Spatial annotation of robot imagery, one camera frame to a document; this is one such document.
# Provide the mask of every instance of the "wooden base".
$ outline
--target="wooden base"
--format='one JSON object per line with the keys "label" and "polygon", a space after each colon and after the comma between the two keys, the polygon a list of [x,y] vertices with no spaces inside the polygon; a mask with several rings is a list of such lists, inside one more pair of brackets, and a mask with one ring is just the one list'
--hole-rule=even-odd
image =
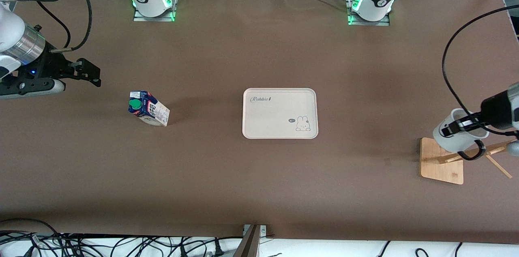
{"label": "wooden base", "polygon": [[441,148],[434,139],[420,140],[420,175],[443,182],[463,184],[463,161],[438,163],[438,157],[452,155]]}

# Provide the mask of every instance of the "mug rack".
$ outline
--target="mug rack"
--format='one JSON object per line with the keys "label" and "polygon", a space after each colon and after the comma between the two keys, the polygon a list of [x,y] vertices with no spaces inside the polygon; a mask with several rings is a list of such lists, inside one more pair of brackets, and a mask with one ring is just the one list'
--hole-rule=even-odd
{"label": "mug rack", "polygon": [[[501,142],[487,146],[485,157],[492,162],[508,178],[512,178],[492,155],[506,151],[506,145],[512,141]],[[478,149],[469,150],[467,155],[472,156]],[[452,152],[447,152],[434,139],[423,137],[420,139],[420,176],[453,184],[463,184],[463,158]]]}

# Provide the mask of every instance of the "rabbit logo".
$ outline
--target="rabbit logo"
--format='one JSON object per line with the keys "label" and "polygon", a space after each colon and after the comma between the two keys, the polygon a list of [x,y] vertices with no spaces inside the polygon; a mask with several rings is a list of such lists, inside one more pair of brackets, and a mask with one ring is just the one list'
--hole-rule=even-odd
{"label": "rabbit logo", "polygon": [[310,131],[310,123],[308,122],[308,117],[300,116],[297,117],[296,131]]}

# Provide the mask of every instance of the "green bottle cap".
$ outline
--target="green bottle cap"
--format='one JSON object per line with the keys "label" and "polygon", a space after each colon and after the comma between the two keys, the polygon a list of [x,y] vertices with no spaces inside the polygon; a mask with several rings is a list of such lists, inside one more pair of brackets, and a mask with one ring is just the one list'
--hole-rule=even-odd
{"label": "green bottle cap", "polygon": [[139,100],[139,99],[132,99],[132,100],[130,100],[130,106],[133,109],[141,108],[141,106],[142,106],[141,100]]}

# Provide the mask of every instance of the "table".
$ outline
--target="table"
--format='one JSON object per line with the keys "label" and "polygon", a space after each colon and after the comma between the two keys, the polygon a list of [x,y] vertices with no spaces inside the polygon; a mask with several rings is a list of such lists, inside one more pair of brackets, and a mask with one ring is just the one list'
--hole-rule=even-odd
{"label": "table", "polygon": [[[84,0],[47,5],[79,42]],[[418,139],[457,107],[445,44],[502,6],[398,0],[391,26],[363,27],[348,25],[344,0],[180,0],[174,23],[92,0],[90,39],[66,57],[98,65],[102,87],[69,80],[57,96],[0,104],[0,216],[78,233],[223,236],[261,223],[279,238],[516,242],[519,177],[484,159],[465,163],[464,185],[418,175]],[[16,12],[65,41],[35,2]],[[518,55],[506,13],[456,38],[448,74],[469,109],[517,81]],[[319,135],[245,139],[251,87],[314,89]],[[128,113],[132,90],[169,107],[169,126]],[[497,161],[519,176],[517,159]]]}

